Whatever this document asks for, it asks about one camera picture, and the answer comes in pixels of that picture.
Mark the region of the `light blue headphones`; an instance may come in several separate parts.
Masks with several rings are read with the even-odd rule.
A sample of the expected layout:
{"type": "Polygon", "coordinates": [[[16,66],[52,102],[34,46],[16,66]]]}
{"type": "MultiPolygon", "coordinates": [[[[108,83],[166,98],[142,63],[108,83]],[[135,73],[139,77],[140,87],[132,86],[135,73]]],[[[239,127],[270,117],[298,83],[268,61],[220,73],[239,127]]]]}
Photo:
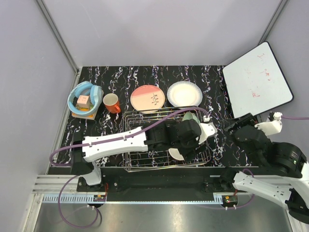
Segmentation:
{"type": "Polygon", "coordinates": [[[90,96],[90,101],[93,105],[92,110],[98,110],[99,106],[103,100],[103,90],[101,86],[93,85],[89,81],[84,81],[78,84],[69,94],[67,98],[67,105],[71,112],[79,114],[79,115],[91,115],[92,112],[82,112],[79,111],[74,105],[73,100],[74,98],[79,98],[80,95],[88,95],[90,96]]]}

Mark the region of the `pink and cream plate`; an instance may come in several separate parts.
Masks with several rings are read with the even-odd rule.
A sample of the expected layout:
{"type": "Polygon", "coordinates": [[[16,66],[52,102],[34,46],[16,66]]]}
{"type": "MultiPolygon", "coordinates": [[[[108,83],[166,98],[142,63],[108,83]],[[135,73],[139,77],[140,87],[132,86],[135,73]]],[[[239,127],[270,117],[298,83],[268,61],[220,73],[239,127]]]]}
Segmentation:
{"type": "Polygon", "coordinates": [[[143,85],[135,89],[130,96],[132,107],[141,113],[154,113],[165,103],[164,92],[157,86],[143,85]]]}

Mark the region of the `green ceramic bowl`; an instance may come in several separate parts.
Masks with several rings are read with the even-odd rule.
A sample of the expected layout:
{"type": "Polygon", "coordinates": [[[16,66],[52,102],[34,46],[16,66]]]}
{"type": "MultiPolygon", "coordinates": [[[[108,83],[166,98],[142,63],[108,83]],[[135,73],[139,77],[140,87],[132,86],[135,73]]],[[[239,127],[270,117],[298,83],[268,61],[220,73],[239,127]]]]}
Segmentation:
{"type": "Polygon", "coordinates": [[[183,119],[182,121],[185,121],[185,120],[194,120],[196,123],[200,123],[200,120],[198,119],[198,117],[196,116],[196,114],[194,113],[191,113],[191,112],[186,112],[183,116],[183,119]]]}

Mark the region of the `orange and white coaster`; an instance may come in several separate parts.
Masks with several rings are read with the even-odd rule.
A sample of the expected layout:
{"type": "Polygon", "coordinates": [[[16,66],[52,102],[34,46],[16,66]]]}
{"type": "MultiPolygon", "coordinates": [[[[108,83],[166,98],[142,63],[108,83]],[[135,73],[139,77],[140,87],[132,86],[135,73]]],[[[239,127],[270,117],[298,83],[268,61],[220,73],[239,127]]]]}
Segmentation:
{"type": "Polygon", "coordinates": [[[91,115],[88,115],[88,116],[85,116],[85,115],[79,115],[79,114],[76,114],[76,113],[71,113],[71,115],[74,117],[74,118],[80,118],[80,119],[89,119],[89,120],[94,120],[96,115],[97,115],[97,110],[96,111],[93,111],[92,108],[81,108],[79,107],[78,108],[79,111],[82,111],[82,112],[92,112],[91,115]]]}

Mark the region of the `pink cube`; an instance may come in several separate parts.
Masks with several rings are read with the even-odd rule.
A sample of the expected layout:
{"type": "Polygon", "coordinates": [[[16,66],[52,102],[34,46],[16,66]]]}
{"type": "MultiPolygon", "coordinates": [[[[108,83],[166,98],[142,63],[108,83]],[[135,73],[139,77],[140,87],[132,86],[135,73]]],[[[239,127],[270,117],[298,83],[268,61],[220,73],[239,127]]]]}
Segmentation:
{"type": "Polygon", "coordinates": [[[80,108],[86,108],[89,109],[90,108],[90,96],[88,95],[80,95],[78,100],[77,100],[77,106],[80,108]]]}

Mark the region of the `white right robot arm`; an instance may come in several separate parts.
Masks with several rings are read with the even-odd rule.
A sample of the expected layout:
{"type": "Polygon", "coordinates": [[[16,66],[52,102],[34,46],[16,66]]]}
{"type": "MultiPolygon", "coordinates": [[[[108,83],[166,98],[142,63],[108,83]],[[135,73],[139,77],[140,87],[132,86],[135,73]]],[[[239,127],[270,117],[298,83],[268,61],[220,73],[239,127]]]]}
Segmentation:
{"type": "Polygon", "coordinates": [[[258,167],[281,176],[290,187],[280,187],[249,174],[225,167],[219,186],[223,191],[241,190],[267,199],[288,211],[293,218],[309,222],[309,162],[291,143],[272,142],[268,136],[280,133],[283,114],[271,112],[266,122],[257,123],[250,113],[229,119],[225,131],[258,167]]]}

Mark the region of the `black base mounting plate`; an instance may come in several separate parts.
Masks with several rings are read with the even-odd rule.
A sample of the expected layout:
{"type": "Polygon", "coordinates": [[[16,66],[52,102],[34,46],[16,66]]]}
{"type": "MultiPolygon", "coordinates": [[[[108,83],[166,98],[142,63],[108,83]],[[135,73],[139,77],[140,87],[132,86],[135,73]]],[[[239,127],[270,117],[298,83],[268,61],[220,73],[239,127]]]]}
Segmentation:
{"type": "Polygon", "coordinates": [[[219,192],[235,192],[231,184],[236,168],[180,167],[141,172],[127,172],[121,168],[102,168],[102,181],[92,187],[80,177],[77,191],[89,194],[107,191],[120,199],[135,196],[162,200],[205,200],[219,192]]]}

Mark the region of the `orange and white bowl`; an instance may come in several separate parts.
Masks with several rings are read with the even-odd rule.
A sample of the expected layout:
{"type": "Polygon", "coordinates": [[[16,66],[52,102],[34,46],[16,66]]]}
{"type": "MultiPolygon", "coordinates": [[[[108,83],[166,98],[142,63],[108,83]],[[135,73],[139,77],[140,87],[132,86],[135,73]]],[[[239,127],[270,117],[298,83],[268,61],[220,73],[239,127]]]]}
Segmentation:
{"type": "Polygon", "coordinates": [[[176,149],[176,148],[170,148],[170,149],[168,150],[168,152],[169,152],[170,156],[171,156],[172,158],[174,158],[175,160],[178,160],[178,161],[184,160],[183,155],[180,154],[180,152],[179,152],[178,149],[176,149]]]}

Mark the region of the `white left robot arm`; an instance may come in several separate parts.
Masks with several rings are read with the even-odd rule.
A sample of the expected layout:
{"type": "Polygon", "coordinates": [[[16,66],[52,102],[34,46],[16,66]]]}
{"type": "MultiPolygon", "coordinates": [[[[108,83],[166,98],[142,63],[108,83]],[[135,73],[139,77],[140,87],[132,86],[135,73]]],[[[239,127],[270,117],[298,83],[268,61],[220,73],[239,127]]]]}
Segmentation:
{"type": "Polygon", "coordinates": [[[210,124],[187,119],[160,120],[123,133],[85,137],[73,145],[70,173],[82,176],[93,191],[100,191],[104,179],[96,160],[121,153],[167,151],[175,160],[190,161],[212,133],[210,124]]]}

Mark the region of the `white round plate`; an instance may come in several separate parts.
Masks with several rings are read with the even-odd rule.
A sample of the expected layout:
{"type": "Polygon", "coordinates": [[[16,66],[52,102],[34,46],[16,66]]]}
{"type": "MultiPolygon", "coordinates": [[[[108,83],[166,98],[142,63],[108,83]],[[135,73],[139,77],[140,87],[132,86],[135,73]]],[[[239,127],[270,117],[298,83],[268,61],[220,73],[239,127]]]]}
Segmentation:
{"type": "Polygon", "coordinates": [[[167,99],[174,107],[199,106],[203,99],[201,89],[194,83],[179,81],[167,91],[167,99]]]}

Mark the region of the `orange mug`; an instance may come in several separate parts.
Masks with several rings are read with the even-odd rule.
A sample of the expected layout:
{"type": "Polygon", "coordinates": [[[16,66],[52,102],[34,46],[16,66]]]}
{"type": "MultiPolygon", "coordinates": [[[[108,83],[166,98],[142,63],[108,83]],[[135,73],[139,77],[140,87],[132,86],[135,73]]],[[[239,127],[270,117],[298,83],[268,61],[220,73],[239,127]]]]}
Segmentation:
{"type": "Polygon", "coordinates": [[[118,114],[121,112],[119,98],[116,94],[106,94],[103,98],[103,103],[110,113],[118,114]]]}

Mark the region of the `steel wire dish rack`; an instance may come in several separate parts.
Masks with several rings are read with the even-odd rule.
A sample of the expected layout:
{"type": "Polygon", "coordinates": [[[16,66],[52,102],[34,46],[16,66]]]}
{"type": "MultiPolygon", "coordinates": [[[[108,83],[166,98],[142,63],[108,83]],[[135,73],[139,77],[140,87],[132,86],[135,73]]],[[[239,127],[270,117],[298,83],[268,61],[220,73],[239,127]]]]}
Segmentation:
{"type": "MultiPolygon", "coordinates": [[[[137,127],[147,127],[167,115],[178,111],[175,107],[161,108],[153,113],[127,111],[122,118],[122,131],[130,131],[137,127]]],[[[168,151],[128,152],[122,154],[120,166],[127,172],[141,172],[182,166],[204,166],[211,160],[210,148],[207,142],[195,149],[190,159],[176,160],[168,151]]]]}

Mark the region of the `white board with dark rim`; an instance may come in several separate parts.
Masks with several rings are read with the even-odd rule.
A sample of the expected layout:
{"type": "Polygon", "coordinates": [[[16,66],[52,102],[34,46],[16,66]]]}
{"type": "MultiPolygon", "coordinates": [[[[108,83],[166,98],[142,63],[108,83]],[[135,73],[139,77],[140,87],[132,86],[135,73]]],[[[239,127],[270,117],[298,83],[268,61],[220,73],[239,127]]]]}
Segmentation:
{"type": "Polygon", "coordinates": [[[259,115],[294,99],[268,42],[263,42],[223,68],[234,118],[259,115]]]}

